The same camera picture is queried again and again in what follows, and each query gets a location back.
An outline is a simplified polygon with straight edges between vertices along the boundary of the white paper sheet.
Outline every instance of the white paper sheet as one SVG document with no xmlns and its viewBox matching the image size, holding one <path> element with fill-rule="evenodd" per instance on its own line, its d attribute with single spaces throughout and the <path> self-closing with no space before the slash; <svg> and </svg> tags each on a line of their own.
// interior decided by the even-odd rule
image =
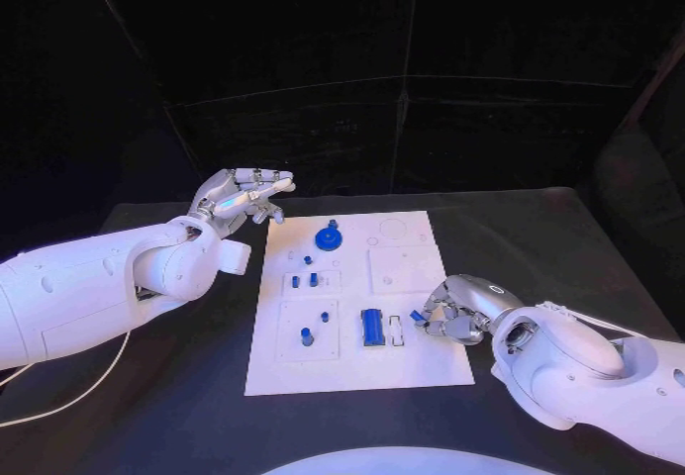
<svg viewBox="0 0 685 475">
<path fill-rule="evenodd" d="M 336 219 L 342 246 L 316 247 Z M 304 256 L 313 258 L 307 265 Z M 310 287 L 310 274 L 320 286 Z M 300 287 L 293 288 L 293 275 Z M 412 310 L 446 279 L 425 212 L 288 218 L 268 228 L 245 395 L 474 384 L 464 347 L 414 328 Z M 322 312 L 329 311 L 329 322 Z M 386 344 L 365 347 L 360 311 L 379 309 Z M 399 316 L 404 345 L 391 341 Z M 300 330 L 310 328 L 311 346 Z"/>
</svg>

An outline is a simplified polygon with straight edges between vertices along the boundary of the cable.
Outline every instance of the cable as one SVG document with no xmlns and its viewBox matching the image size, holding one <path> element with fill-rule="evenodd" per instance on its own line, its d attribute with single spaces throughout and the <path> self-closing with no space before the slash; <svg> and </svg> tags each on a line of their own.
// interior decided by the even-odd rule
<svg viewBox="0 0 685 475">
<path fill-rule="evenodd" d="M 92 386 L 86 389 L 86 391 L 71 401 L 68 402 L 63 406 L 61 406 L 59 408 L 53 409 L 52 411 L 48 411 L 46 413 L 42 413 L 42 414 L 36 414 L 35 416 L 29 416 L 27 418 L 22 418 L 22 419 L 17 419 L 14 421 L 7 421 L 6 423 L 1 423 L 0 424 L 0 428 L 4 428 L 6 426 L 13 426 L 14 424 L 20 424 L 20 423 L 26 423 L 27 421 L 35 421 L 36 419 L 40 419 L 46 416 L 50 416 L 52 414 L 56 414 L 59 411 L 62 411 L 63 409 L 66 409 L 69 406 L 72 406 L 88 394 L 89 392 L 97 388 L 97 386 L 99 385 L 99 383 L 104 381 L 104 378 L 107 377 L 107 375 L 110 374 L 111 370 L 114 369 L 114 366 L 118 362 L 118 358 L 121 356 L 121 353 L 124 352 L 124 347 L 125 347 L 125 343 L 128 342 L 128 336 L 131 335 L 131 332 L 127 332 L 125 333 L 125 337 L 124 337 L 124 341 L 121 342 L 121 347 L 118 348 L 118 353 L 117 355 L 114 356 L 114 359 L 111 361 L 111 364 L 110 364 L 110 367 L 107 368 L 107 370 L 104 371 L 102 375 L 99 376 L 99 379 L 95 381 L 95 383 L 92 384 Z M 24 366 L 20 370 L 20 372 L 23 372 L 26 369 L 29 369 L 29 366 Z"/>
<path fill-rule="evenodd" d="M 4 378 L 3 381 L 0 381 L 0 387 L 3 387 L 32 366 L 33 363 L 23 366 L 19 371 L 14 371 L 14 373 L 11 373 L 10 376 Z"/>
<path fill-rule="evenodd" d="M 557 314 L 561 314 L 578 320 L 583 320 L 588 324 L 593 324 L 596 327 L 601 327 L 603 329 L 614 330 L 617 332 L 627 333 L 632 336 L 639 336 L 642 338 L 646 338 L 646 336 L 642 333 L 637 333 L 633 330 L 624 329 L 619 325 L 610 324 L 604 320 L 596 319 L 594 317 L 590 317 L 572 310 L 568 310 L 562 305 L 558 305 L 554 302 L 545 301 L 542 302 L 542 304 L 538 304 L 535 307 L 541 307 L 542 309 L 551 310 Z"/>
</svg>

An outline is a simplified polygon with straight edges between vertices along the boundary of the black table surface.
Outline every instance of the black table surface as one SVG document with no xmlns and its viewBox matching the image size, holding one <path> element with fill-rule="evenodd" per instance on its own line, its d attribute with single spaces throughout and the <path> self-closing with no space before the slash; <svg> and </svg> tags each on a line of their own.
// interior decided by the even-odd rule
<svg viewBox="0 0 685 475">
<path fill-rule="evenodd" d="M 571 189 L 278 203 L 290 216 L 427 210 L 448 275 L 482 276 L 528 304 L 551 300 L 678 340 Z M 118 205 L 102 231 L 157 224 L 186 210 L 185 203 Z M 242 226 L 232 238 L 252 246 L 245 275 L 219 274 L 198 301 L 133 332 L 92 394 L 56 415 L 0 428 L 1 473 L 255 474 L 326 452 L 386 445 L 464 450 L 559 474 L 685 473 L 596 427 L 539 424 L 489 374 L 486 343 L 467 350 L 473 386 L 245 397 L 265 236 L 265 225 Z M 120 342 L 36 365 L 0 396 L 1 420 L 78 395 Z"/>
</svg>

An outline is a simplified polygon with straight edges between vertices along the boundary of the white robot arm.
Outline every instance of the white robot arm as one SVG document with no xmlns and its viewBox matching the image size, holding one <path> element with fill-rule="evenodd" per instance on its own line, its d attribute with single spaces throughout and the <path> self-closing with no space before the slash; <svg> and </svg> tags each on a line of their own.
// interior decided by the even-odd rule
<svg viewBox="0 0 685 475">
<path fill-rule="evenodd" d="M 446 320 L 433 321 L 438 307 Z M 493 376 L 546 426 L 597 426 L 632 447 L 685 465 L 685 344 L 639 333 L 545 302 L 525 307 L 484 279 L 453 275 L 415 326 L 461 344 L 492 333 Z M 587 323 L 633 336 L 609 341 Z"/>
<path fill-rule="evenodd" d="M 198 299 L 218 270 L 242 274 L 249 246 L 223 239 L 245 222 L 283 211 L 293 174 L 222 170 L 189 215 L 167 224 L 22 253 L 0 264 L 0 369 L 73 354 Z"/>
</svg>

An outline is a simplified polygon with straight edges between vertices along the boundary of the blue object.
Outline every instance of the blue object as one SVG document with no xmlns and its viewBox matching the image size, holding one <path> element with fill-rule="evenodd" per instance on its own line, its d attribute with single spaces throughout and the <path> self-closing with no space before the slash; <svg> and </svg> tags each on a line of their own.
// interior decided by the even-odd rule
<svg viewBox="0 0 685 475">
<path fill-rule="evenodd" d="M 311 343 L 314 342 L 314 337 L 311 335 L 310 329 L 304 327 L 303 330 L 300 331 L 300 334 L 303 336 L 303 345 L 311 346 Z"/>
<path fill-rule="evenodd" d="M 421 314 L 420 314 L 415 310 L 411 311 L 409 317 L 411 317 L 417 322 L 425 322 L 425 319 L 421 317 Z"/>
<path fill-rule="evenodd" d="M 360 323 L 363 326 L 363 346 L 382 346 L 385 336 L 382 334 L 382 314 L 376 309 L 360 311 Z"/>
<path fill-rule="evenodd" d="M 314 243 L 320 250 L 336 250 L 340 247 L 343 235 L 340 234 L 336 220 L 330 220 L 329 226 L 317 232 Z"/>
</svg>

